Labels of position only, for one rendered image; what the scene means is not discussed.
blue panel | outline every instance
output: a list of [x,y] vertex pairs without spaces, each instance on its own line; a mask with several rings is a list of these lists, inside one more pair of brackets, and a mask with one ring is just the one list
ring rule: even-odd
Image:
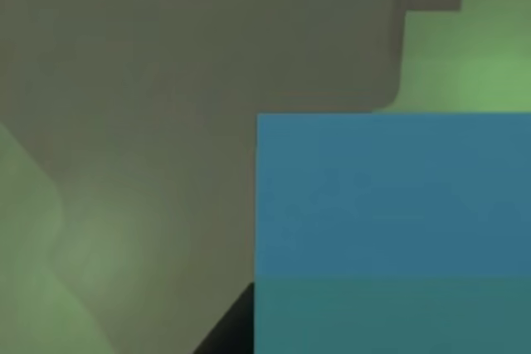
[[531,275],[531,115],[262,115],[259,277]]

light green area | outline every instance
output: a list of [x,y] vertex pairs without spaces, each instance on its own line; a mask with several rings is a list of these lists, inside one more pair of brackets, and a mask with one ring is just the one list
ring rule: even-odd
[[385,111],[530,111],[529,22],[529,0],[464,0],[461,12],[410,12],[400,94]]
[[111,354],[92,317],[47,266],[62,223],[56,189],[1,128],[0,198],[0,352]]

blue rectangle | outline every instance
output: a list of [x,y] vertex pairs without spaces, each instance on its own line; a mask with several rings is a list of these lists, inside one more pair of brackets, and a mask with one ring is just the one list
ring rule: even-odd
[[258,120],[259,277],[531,275],[531,115]]

